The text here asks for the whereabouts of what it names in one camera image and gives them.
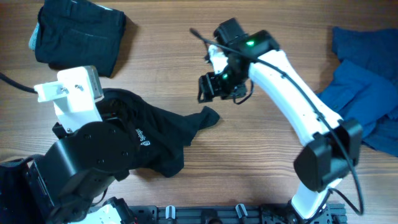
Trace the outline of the black t-shirt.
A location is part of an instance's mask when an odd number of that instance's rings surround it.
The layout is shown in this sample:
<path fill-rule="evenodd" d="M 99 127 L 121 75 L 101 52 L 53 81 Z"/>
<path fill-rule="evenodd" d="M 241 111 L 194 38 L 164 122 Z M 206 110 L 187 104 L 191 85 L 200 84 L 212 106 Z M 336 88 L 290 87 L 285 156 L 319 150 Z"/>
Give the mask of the black t-shirt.
<path fill-rule="evenodd" d="M 139 95 L 123 89 L 105 88 L 96 105 L 102 113 L 127 113 L 140 141 L 130 169 L 152 169 L 173 177 L 184 167 L 184 147 L 190 146 L 197 132 L 217 124 L 219 114 L 204 106 L 199 113 L 182 116 L 152 106 Z"/>

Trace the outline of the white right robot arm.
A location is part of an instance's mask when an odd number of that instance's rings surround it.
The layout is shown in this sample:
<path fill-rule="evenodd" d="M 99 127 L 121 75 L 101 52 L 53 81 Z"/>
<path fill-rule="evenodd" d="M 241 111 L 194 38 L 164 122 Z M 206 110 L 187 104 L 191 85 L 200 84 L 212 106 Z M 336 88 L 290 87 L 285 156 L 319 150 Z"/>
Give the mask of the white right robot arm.
<path fill-rule="evenodd" d="M 313 222 L 326 209 L 329 196 L 338 192 L 338 184 L 356 172 L 361 125 L 353 119 L 344 120 L 324 104 L 267 31 L 248 35 L 241 30 L 218 30 L 215 39 L 205 39 L 204 44 L 213 71 L 200 77 L 198 101 L 220 97 L 240 105 L 252 95 L 244 89 L 246 82 L 268 94 L 303 147 L 294 160 L 300 185 L 280 219 L 285 223 Z"/>

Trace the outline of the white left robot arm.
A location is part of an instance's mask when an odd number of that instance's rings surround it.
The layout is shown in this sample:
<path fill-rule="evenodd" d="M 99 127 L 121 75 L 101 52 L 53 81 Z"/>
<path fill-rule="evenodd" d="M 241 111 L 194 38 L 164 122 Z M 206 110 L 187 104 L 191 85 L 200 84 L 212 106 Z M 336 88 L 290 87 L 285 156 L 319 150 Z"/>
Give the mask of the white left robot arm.
<path fill-rule="evenodd" d="M 139 148 L 135 126 L 112 118 L 59 139 L 26 177 L 44 223 L 81 221 L 115 180 L 124 180 Z"/>

